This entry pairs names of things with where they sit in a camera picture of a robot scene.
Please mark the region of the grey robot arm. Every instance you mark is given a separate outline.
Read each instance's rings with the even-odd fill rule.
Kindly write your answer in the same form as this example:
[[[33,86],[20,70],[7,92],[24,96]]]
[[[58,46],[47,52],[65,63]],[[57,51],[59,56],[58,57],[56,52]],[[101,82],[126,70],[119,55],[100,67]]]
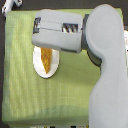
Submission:
[[[128,74],[124,27],[110,5],[81,16],[43,9],[36,13],[32,43],[79,53],[85,49],[101,76],[89,100],[89,128],[128,128]]]

